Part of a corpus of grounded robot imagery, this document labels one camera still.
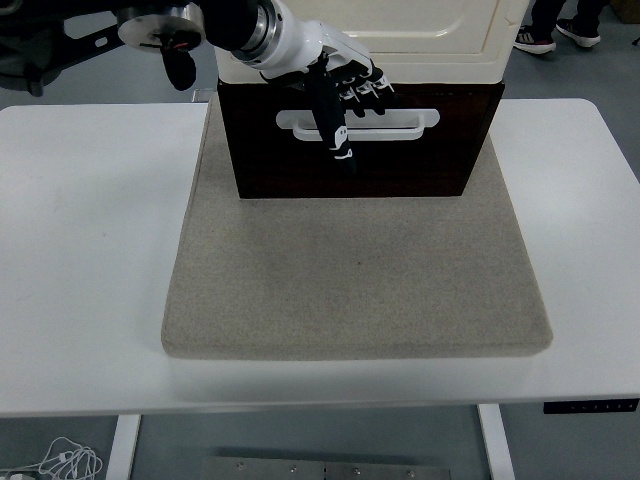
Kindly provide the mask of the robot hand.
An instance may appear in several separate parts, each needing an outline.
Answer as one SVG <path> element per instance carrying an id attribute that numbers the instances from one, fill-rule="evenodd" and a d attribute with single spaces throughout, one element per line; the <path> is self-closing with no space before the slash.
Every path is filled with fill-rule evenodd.
<path id="1" fill-rule="evenodd" d="M 317 20 L 296 18 L 280 1 L 260 1 L 259 55 L 251 66 L 269 83 L 302 90 L 319 135 L 348 174 L 356 161 L 345 112 L 362 118 L 395 105 L 394 89 L 359 41 Z"/>

